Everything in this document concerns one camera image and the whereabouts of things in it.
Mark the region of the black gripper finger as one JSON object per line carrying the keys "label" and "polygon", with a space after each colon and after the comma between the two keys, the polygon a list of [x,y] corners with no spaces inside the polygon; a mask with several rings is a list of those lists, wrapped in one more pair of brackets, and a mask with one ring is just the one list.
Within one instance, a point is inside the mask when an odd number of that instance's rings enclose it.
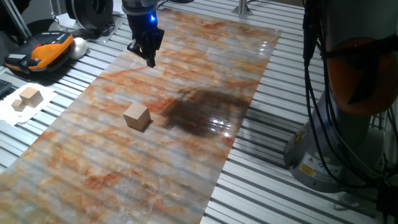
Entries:
{"label": "black gripper finger", "polygon": [[133,40],[128,46],[127,50],[134,53],[135,55],[143,58],[146,61],[148,67],[155,67],[155,51],[146,50],[140,47],[135,40]]}
{"label": "black gripper finger", "polygon": [[165,31],[160,28],[153,28],[149,31],[149,57],[154,58],[157,50],[160,49]]}

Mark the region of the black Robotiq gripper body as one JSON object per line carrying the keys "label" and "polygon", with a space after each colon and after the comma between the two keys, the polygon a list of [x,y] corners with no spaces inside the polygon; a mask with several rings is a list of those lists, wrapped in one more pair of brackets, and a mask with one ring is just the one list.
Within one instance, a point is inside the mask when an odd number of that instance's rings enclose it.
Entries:
{"label": "black Robotiq gripper body", "polygon": [[127,21],[132,31],[132,39],[142,47],[149,50],[149,31],[158,28],[157,14],[155,11],[143,15],[127,15]]}

